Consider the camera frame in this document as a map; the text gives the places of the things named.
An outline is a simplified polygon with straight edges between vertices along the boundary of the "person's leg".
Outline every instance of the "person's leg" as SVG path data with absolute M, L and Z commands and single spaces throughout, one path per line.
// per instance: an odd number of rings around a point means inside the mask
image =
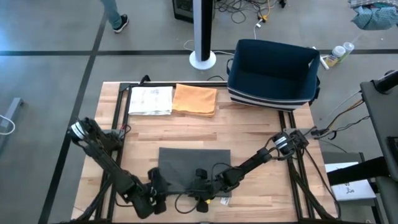
M 127 15 L 123 14 L 120 16 L 118 13 L 118 7 L 115 0 L 101 0 L 104 4 L 105 13 L 108 16 L 108 21 L 112 25 L 115 33 L 120 33 L 129 23 Z
M 112 25 L 112 28 L 115 29 L 120 27 L 122 19 L 118 13 L 118 7 L 115 0 L 101 0 L 101 2 L 104 4 L 105 13 L 108 17 L 109 23 Z

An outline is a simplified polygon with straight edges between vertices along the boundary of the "black floor line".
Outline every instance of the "black floor line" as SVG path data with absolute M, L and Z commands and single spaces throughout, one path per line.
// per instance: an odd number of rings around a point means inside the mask
M 212 50 L 235 53 L 235 50 Z M 331 50 L 319 50 L 322 55 L 330 54 Z M 7 50 L 0 51 L 0 56 L 163 56 L 163 55 L 190 55 L 190 50 Z M 351 55 L 379 55 L 379 54 L 398 54 L 398 49 L 356 49 Z
M 81 79 L 80 87 L 76 96 L 75 104 L 73 105 L 72 113 L 70 115 L 68 126 L 72 125 L 76 122 L 76 117 L 79 115 L 81 105 L 83 103 L 85 91 L 87 88 L 88 80 L 90 79 L 91 71 L 93 69 L 93 65 L 95 62 L 96 53 L 100 47 L 101 39 L 104 34 L 105 29 L 106 16 L 103 14 L 101 24 L 99 25 L 99 29 L 97 35 L 95 37 L 94 46 L 92 50 L 92 54 L 88 59 L 88 63 L 83 74 L 83 78 Z M 58 156 L 57 164 L 55 165 L 54 173 L 52 176 L 52 180 L 50 183 L 49 190 L 47 192 L 47 196 L 45 198 L 45 202 L 43 205 L 42 213 L 40 214 L 39 224 L 47 224 L 50 218 L 51 209 L 54 203 L 55 196 L 57 194 L 58 185 L 60 183 L 60 179 L 62 176 L 63 167 L 65 166 L 65 161 L 67 159 L 68 151 L 70 147 L 70 137 L 65 132 L 65 137 L 62 142 L 62 147 L 60 150 L 60 154 Z

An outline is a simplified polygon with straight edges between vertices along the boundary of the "white paper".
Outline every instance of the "white paper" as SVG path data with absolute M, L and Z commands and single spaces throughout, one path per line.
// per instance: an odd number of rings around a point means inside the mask
M 172 86 L 132 88 L 129 114 L 170 115 L 172 92 Z
M 220 203 L 222 203 L 223 205 L 228 205 L 230 199 L 231 198 L 229 198 L 229 197 L 222 197 L 220 200 Z
M 326 172 L 331 172 L 333 170 L 342 169 L 356 164 L 358 164 L 358 162 L 325 164 L 325 169 Z M 372 187 L 369 185 L 368 180 L 359 180 L 345 184 L 334 185 L 331 186 L 331 190 L 333 191 L 337 201 L 368 199 L 376 197 Z

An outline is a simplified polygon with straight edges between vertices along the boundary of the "orange towel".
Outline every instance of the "orange towel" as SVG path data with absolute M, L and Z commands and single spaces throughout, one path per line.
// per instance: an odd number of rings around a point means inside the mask
M 173 98 L 173 111 L 212 117 L 216 112 L 217 89 L 177 84 Z

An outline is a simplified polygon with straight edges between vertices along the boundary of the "sneaker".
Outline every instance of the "sneaker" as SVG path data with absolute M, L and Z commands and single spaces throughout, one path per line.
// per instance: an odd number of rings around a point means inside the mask
M 120 18 L 122 19 L 122 24 L 118 28 L 113 29 L 113 31 L 117 34 L 122 32 L 127 24 L 129 24 L 129 18 L 126 14 L 123 14 Z

